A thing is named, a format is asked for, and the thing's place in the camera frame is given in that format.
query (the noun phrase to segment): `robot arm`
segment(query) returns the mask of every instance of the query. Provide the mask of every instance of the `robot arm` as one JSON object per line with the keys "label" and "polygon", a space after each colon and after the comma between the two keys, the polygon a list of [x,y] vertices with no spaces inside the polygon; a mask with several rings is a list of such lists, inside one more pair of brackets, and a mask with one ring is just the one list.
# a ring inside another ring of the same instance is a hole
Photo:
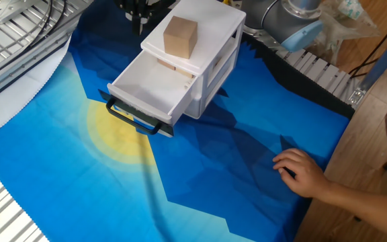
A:
{"label": "robot arm", "polygon": [[[142,25],[164,12],[176,0],[114,0],[132,21],[132,31],[141,34]],[[245,27],[265,30],[289,51],[308,44],[323,29],[319,20],[320,0],[243,0],[241,10],[246,16]]]}
{"label": "robot arm", "polygon": [[289,51],[297,51],[308,44],[323,29],[319,20],[320,0],[243,0],[241,10],[246,27],[265,30]]}

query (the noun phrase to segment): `drawer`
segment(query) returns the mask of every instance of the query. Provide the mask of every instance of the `drawer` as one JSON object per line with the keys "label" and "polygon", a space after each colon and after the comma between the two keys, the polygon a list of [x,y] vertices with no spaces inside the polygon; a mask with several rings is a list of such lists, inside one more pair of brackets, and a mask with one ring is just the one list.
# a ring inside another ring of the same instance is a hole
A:
{"label": "drawer", "polygon": [[[197,78],[159,64],[156,57],[143,50],[107,85],[110,96],[101,95],[107,100],[109,112],[121,120],[148,134],[173,136],[172,127],[191,103]],[[137,122],[112,109],[113,105],[134,116]]]}

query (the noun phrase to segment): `metal rack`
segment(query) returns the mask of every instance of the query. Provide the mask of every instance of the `metal rack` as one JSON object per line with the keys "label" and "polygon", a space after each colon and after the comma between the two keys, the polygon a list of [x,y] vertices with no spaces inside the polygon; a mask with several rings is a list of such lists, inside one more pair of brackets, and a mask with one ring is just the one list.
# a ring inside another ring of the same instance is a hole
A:
{"label": "metal rack", "polygon": [[[53,4],[50,6],[48,0],[27,1],[32,1],[33,5],[6,22],[0,22],[0,90],[28,70],[28,61],[32,64],[30,66],[33,67],[46,56],[42,54],[43,51],[47,50],[49,53],[53,51],[47,47],[54,45],[55,42],[57,42],[57,47],[61,46],[63,42],[60,38],[69,35],[75,29],[80,14],[91,3],[91,0],[53,0]],[[7,8],[14,7],[15,3],[21,2],[23,1],[11,0],[8,2]],[[37,36],[48,18],[50,8],[52,11],[48,25],[44,28],[42,36]],[[60,17],[62,19],[56,31],[37,43],[36,40],[43,38]],[[28,49],[31,44],[35,43],[36,45],[33,48]]]}

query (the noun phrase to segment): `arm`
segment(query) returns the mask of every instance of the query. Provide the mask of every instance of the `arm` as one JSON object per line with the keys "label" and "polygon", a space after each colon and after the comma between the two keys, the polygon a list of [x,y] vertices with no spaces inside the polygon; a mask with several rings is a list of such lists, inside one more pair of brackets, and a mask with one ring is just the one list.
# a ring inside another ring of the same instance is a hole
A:
{"label": "arm", "polygon": [[[314,160],[298,149],[288,149],[273,161],[276,162],[274,169],[293,192],[348,210],[387,233],[387,196],[360,192],[329,181]],[[283,167],[291,169],[295,178]]]}

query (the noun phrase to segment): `blue fabric mat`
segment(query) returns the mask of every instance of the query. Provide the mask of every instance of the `blue fabric mat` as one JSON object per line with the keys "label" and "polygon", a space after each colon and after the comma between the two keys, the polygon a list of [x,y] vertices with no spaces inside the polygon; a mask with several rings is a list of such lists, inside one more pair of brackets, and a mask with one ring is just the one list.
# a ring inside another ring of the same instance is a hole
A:
{"label": "blue fabric mat", "polygon": [[50,241],[292,241],[310,201],[271,159],[298,147],[324,169],[348,119],[281,87],[244,44],[199,120],[182,116],[174,138],[139,134],[90,100],[140,51],[129,32],[96,1],[73,59],[0,129],[0,180],[18,204]]}

